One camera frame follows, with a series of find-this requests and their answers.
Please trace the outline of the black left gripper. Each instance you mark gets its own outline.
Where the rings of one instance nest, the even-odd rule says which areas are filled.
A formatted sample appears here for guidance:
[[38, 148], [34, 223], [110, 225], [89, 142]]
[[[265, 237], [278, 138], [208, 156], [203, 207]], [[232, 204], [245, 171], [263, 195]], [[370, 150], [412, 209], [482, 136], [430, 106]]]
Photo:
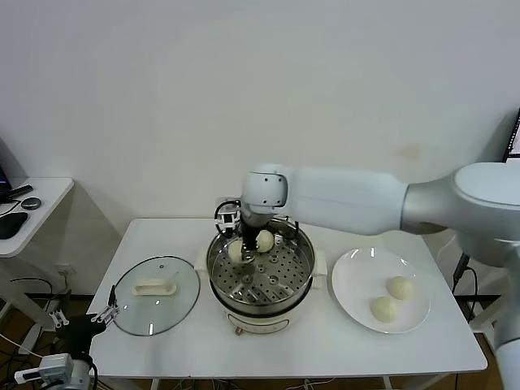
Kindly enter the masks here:
[[93, 338], [103, 333], [119, 313], [119, 306], [112, 285], [106, 307], [98, 314], [83, 314], [67, 318], [71, 289], [60, 295], [49, 316], [56, 328], [57, 337], [63, 342], [64, 353], [90, 355]]

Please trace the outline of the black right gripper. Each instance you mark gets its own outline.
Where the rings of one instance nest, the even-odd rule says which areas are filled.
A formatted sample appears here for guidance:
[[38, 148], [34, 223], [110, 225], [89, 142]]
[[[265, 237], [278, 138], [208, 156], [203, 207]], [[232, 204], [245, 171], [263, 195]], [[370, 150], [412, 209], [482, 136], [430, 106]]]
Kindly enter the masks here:
[[251, 263], [256, 258], [256, 251], [262, 253], [262, 243], [258, 239], [261, 231], [260, 227], [242, 226], [241, 235], [243, 248], [241, 249], [241, 262]]

